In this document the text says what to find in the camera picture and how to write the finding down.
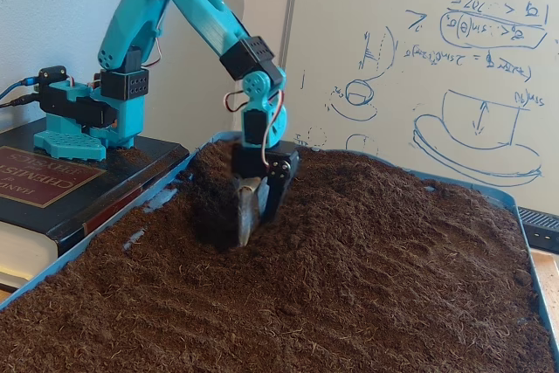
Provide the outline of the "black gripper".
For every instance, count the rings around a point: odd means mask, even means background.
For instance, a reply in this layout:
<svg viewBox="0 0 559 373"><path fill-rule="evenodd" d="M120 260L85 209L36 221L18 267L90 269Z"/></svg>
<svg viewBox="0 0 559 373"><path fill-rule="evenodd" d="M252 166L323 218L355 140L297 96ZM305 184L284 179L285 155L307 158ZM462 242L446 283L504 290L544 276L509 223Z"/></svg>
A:
<svg viewBox="0 0 559 373"><path fill-rule="evenodd" d="M246 246L261 221L274 220L288 189L288 179L299 166L300 155L292 142L280 141L265 149L264 164L261 149L237 143L231 155L232 172L238 198L238 245Z"/></svg>

